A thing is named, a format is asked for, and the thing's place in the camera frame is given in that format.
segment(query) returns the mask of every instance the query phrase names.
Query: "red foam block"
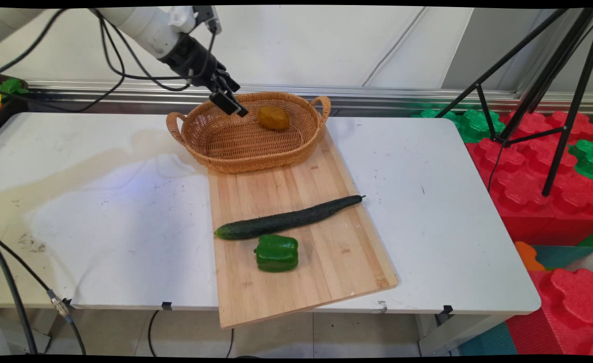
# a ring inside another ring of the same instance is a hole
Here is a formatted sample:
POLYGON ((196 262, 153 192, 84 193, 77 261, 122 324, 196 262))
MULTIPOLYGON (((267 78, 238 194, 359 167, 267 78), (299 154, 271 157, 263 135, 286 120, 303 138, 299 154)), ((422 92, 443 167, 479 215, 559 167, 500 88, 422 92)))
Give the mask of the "red foam block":
MULTIPOLYGON (((557 138, 542 137, 513 144, 510 149, 515 148, 520 154, 524 155, 524 165, 529 171, 547 176, 549 168, 552 166, 552 161, 554 161, 554 154, 556 154, 557 146, 557 138)), ((577 161, 576 157, 565 149, 563 157, 561 158, 561 163, 558 167, 558 173, 575 173, 574 166, 577 161)))
POLYGON ((506 324, 518 354, 593 355, 593 272, 529 271, 542 306, 506 324))
MULTIPOLYGON (((567 113, 563 111, 556 111, 545 121, 552 126, 552 128, 561 127, 565 125, 567 113)), ((561 134, 554 134, 547 136, 548 138, 558 139, 561 134)), ((593 142, 593 124, 589 122, 589 117, 582 113, 577 113, 574 118, 574 124, 570 133, 570 138, 567 140, 568 144, 576 143, 579 140, 589 140, 593 142)))
POLYGON ((531 239, 531 244, 576 246, 593 233, 592 179, 576 173, 556 175, 549 199, 556 218, 531 239))
MULTIPOLYGON (((503 122, 505 125, 508 124, 511 117, 515 114, 515 111, 509 112, 509 115, 506 117, 500 117, 500 121, 503 122)), ((518 127, 515 129, 513 133, 513 139, 523 138, 525 136, 542 133, 542 131, 551 130, 552 127, 550 124, 545 121, 545 115, 542 113, 534 112, 534 113, 525 113, 518 124, 518 127)))
MULTIPOLYGON (((485 186, 500 147, 488 139, 467 144, 485 186)), ((544 181, 528 172, 524 163, 525 156, 516 148, 505 148, 491 180, 490 195, 511 239, 530 243, 556 216, 548 207, 548 198, 541 195, 544 181)))

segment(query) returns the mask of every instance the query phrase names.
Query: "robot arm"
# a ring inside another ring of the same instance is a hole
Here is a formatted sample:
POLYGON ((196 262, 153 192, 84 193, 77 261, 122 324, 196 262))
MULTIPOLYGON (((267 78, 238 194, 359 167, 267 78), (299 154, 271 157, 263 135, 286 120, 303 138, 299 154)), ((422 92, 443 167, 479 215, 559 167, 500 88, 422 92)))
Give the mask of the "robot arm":
MULTIPOLYGON (((222 28, 213 6, 172 7, 169 13, 158 7, 98 8, 109 23, 131 37, 180 76, 191 78, 192 85, 211 91, 209 99, 221 110, 241 117, 247 110, 241 106, 234 92, 240 89, 227 69, 213 54, 188 33, 201 23, 216 35, 222 28), (204 72, 202 67, 207 61, 204 72)), ((27 24, 42 10, 0 9, 0 41, 27 24)))

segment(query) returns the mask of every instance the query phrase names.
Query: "teal foam mat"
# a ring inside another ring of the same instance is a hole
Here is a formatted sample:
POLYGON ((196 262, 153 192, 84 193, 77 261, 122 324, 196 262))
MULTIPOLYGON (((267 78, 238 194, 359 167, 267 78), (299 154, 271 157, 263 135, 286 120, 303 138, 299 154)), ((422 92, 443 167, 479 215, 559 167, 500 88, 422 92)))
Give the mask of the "teal foam mat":
POLYGON ((588 246, 532 246, 536 250, 536 261, 545 268, 564 269, 575 260, 593 252, 588 246))
POLYGON ((506 323, 498 324, 459 347, 462 355, 513 355, 518 354, 506 323))

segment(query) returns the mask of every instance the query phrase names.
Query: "white table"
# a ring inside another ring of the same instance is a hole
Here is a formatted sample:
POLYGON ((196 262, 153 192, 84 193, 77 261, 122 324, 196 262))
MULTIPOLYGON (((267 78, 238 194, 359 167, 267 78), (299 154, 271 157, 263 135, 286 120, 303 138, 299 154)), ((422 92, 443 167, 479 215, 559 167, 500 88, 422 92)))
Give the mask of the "white table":
MULTIPOLYGON (((540 307, 452 122, 331 117, 327 127, 370 196, 365 207, 400 283, 315 312, 437 314, 450 305, 454 317, 422 329, 426 355, 540 307)), ((207 170, 173 140, 164 115, 14 116, 0 130, 0 239, 75 308, 218 307, 207 170)), ((8 262, 26 307, 49 308, 40 285, 8 262)))

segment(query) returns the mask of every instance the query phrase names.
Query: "basket handle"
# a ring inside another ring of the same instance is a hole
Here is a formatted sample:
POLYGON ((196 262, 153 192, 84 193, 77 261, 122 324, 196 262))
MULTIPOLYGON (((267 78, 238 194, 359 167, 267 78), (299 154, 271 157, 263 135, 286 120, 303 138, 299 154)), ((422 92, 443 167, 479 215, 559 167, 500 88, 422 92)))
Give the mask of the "basket handle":
POLYGON ((171 133, 171 136, 179 142, 180 145, 185 146, 184 139, 182 138, 182 133, 177 129, 177 118, 182 120, 182 122, 186 121, 186 117, 179 112, 172 112, 169 113, 167 116, 167 129, 171 133))
POLYGON ((321 126, 325 125, 325 122, 328 120, 328 116, 330 115, 330 110, 333 107, 333 104, 330 102, 330 99, 326 96, 319 96, 310 102, 310 105, 314 106, 317 102, 321 103, 323 106, 323 115, 319 115, 319 120, 321 120, 321 126))

